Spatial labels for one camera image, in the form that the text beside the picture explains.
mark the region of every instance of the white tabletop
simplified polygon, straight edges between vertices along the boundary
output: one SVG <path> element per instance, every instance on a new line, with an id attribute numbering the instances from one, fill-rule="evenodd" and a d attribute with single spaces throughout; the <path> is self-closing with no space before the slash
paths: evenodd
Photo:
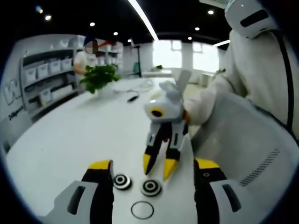
<path id="1" fill-rule="evenodd" d="M 121 80 L 114 88 L 128 90 L 144 80 Z M 161 223 L 161 219 L 178 224 L 186 219 L 190 224 L 197 223 L 191 151 L 182 153 L 180 164 L 184 166 L 180 165 L 168 182 L 163 183 L 161 196 L 146 198 L 140 193 L 140 184 L 147 178 L 142 155 L 150 127 L 143 104 L 158 89 L 159 82 L 173 79 L 151 80 L 154 88 L 141 93 L 131 104 L 127 100 L 134 93 L 119 93 L 105 100 L 86 92 L 45 115 L 18 139 L 7 155 L 7 166 L 33 213 L 47 215 L 56 196 L 74 180 L 80 181 L 89 165 L 112 159 L 114 173 L 129 175 L 134 183 L 128 192 L 114 189 L 115 224 L 139 223 L 130 208 L 140 200 L 149 201 L 155 208 L 153 217 L 144 223 Z M 158 159 L 155 167 L 151 178 L 162 183 L 162 160 Z"/>

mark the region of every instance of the storage bin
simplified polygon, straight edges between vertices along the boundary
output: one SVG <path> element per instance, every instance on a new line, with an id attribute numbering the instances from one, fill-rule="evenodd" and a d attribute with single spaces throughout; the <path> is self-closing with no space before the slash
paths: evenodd
<path id="1" fill-rule="evenodd" d="M 59 97 L 67 95 L 69 92 L 73 90 L 72 85 L 68 85 L 66 87 L 60 88 L 52 92 L 52 98 L 57 99 Z"/>
<path id="2" fill-rule="evenodd" d="M 106 46 L 106 49 L 107 49 L 107 51 L 111 51 L 111 45 L 110 44 L 108 44 L 107 46 Z"/>
<path id="3" fill-rule="evenodd" d="M 38 108 L 38 103 L 37 102 L 33 102 L 33 103 L 28 104 L 28 111 L 34 111 L 37 108 Z"/>
<path id="4" fill-rule="evenodd" d="M 104 57 L 99 57 L 99 65 L 100 66 L 105 65 L 105 58 Z"/>
<path id="5" fill-rule="evenodd" d="M 84 43 L 84 36 L 78 35 L 78 48 L 83 48 L 83 43 Z"/>
<path id="6" fill-rule="evenodd" d="M 67 48 L 69 46 L 69 40 L 61 40 L 60 47 Z"/>
<path id="7" fill-rule="evenodd" d="M 26 76 L 26 82 L 28 84 L 34 82 L 36 80 L 36 67 L 27 69 L 25 71 L 25 76 Z"/>
<path id="8" fill-rule="evenodd" d="M 50 73 L 57 73 L 61 71 L 61 61 L 60 60 L 56 60 L 53 62 L 50 62 Z"/>
<path id="9" fill-rule="evenodd" d="M 41 91 L 39 94 L 39 99 L 42 105 L 46 105 L 48 102 L 50 102 L 52 100 L 51 88 Z"/>
<path id="10" fill-rule="evenodd" d="M 71 69 L 71 61 L 72 61 L 72 58 L 66 58 L 64 59 L 62 62 L 61 62 L 61 67 L 63 70 L 69 70 Z"/>
<path id="11" fill-rule="evenodd" d="M 108 58 L 108 64 L 112 64 L 112 58 Z"/>
<path id="12" fill-rule="evenodd" d="M 39 65 L 37 67 L 37 77 L 44 78 L 49 75 L 49 63 Z"/>

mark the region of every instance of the fluorescent light strip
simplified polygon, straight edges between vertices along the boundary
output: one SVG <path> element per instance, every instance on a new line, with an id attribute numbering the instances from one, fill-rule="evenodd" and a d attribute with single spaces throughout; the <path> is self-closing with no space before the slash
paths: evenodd
<path id="1" fill-rule="evenodd" d="M 149 30 L 151 36 L 153 37 L 154 41 L 158 41 L 159 38 L 157 34 L 155 33 L 149 19 L 146 17 L 145 13 L 141 9 L 140 5 L 136 0 L 128 0 L 128 2 L 131 4 L 131 6 L 135 9 L 135 11 L 138 13 L 142 21 L 144 22 L 146 28 Z"/>
<path id="2" fill-rule="evenodd" d="M 219 46 L 224 45 L 224 44 L 227 44 L 227 43 L 230 43 L 230 40 L 222 41 L 222 42 L 220 42 L 220 43 L 214 44 L 213 46 L 214 46 L 214 47 L 219 47 Z"/>

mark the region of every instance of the circular marker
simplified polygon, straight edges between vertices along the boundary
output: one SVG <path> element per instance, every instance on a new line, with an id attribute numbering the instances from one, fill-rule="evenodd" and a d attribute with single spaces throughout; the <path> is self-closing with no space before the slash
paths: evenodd
<path id="1" fill-rule="evenodd" d="M 155 197 L 162 191 L 161 184 L 156 180 L 146 180 L 141 185 L 141 193 L 147 197 Z"/>
<path id="2" fill-rule="evenodd" d="M 113 184 L 118 190 L 128 190 L 132 186 L 132 181 L 128 176 L 118 174 L 114 177 Z"/>
<path id="3" fill-rule="evenodd" d="M 131 207 L 132 215 L 141 220 L 148 219 L 153 216 L 154 214 L 154 207 L 145 201 L 135 202 Z"/>

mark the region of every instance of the potted plant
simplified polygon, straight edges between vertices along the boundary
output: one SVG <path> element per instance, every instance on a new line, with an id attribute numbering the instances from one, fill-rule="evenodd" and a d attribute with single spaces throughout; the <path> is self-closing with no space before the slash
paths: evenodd
<path id="1" fill-rule="evenodd" d="M 162 65 L 158 65 L 158 66 L 152 68 L 151 71 L 160 71 L 162 69 L 163 69 L 163 66 Z"/>
<path id="2" fill-rule="evenodd" d="M 162 65 L 158 65 L 158 66 L 156 66 L 156 69 L 157 69 L 157 70 L 162 70 L 162 69 L 163 69 L 163 66 L 162 66 Z"/>
<path id="3" fill-rule="evenodd" d="M 85 83 L 86 90 L 91 94 L 106 87 L 113 81 L 118 81 L 121 77 L 116 73 L 117 65 L 108 64 L 104 66 L 86 66 L 86 73 L 80 83 Z"/>

